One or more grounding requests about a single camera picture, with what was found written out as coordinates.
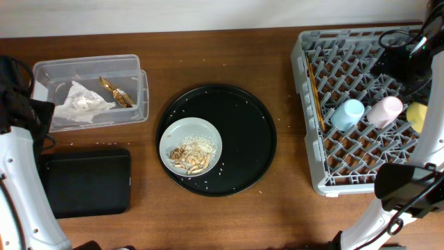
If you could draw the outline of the yellow bowl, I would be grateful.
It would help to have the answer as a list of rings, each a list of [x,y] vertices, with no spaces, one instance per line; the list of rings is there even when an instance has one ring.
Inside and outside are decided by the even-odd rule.
[[[422,133],[427,114],[427,106],[414,102],[407,108],[407,121],[411,122],[412,129],[417,133]]]

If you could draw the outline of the food scraps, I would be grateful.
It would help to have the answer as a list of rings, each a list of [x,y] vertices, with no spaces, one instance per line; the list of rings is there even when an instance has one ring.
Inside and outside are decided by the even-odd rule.
[[[209,137],[187,136],[176,148],[169,152],[169,160],[177,169],[185,170],[187,175],[196,175],[210,168],[217,147]]]

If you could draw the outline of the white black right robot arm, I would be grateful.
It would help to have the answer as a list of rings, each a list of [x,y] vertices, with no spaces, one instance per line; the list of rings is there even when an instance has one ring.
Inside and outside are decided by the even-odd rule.
[[[375,179],[375,199],[328,249],[379,249],[403,226],[428,213],[443,211],[443,2],[429,1],[426,19],[410,42],[386,45],[377,71],[402,84],[410,99],[429,88],[423,129],[409,163],[385,163]]]

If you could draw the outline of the pink cup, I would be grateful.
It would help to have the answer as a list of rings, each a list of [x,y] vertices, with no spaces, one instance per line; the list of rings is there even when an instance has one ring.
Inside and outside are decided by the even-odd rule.
[[[398,117],[402,110],[402,101],[397,97],[389,96],[372,106],[366,118],[376,128],[385,128]]]

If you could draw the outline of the light blue cup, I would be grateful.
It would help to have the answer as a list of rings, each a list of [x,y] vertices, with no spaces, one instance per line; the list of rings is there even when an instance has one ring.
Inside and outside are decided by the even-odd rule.
[[[357,99],[348,99],[331,116],[331,124],[340,131],[346,131],[356,125],[364,115],[365,107]]]

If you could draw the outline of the grey plate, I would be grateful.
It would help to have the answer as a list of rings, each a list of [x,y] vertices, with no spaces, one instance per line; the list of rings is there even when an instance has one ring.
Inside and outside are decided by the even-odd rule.
[[[197,135],[205,136],[210,138],[217,147],[217,152],[215,157],[213,157],[210,168],[204,172],[196,175],[187,175],[185,170],[177,169],[169,160],[169,152],[177,147],[187,136]],[[160,154],[161,161],[163,165],[172,173],[184,177],[195,177],[202,176],[210,172],[210,170],[217,164],[219,158],[221,157],[223,148],[223,143],[221,135],[211,123],[205,121],[201,118],[188,117],[179,119],[178,121],[172,123],[162,134],[160,138],[158,152]]]

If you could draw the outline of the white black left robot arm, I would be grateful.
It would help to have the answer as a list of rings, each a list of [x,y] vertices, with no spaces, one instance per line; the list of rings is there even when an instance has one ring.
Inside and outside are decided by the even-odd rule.
[[[37,170],[55,106],[34,100],[34,86],[24,62],[1,57],[1,248],[72,249]]]

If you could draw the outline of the white paper napkin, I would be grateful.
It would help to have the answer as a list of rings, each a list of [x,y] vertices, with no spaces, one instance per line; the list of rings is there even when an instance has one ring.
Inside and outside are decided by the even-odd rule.
[[[115,102],[107,102],[102,96],[88,90],[80,83],[72,81],[67,98],[62,105],[56,106],[55,117],[69,119],[74,122],[93,123],[93,118],[103,111],[116,106]]]

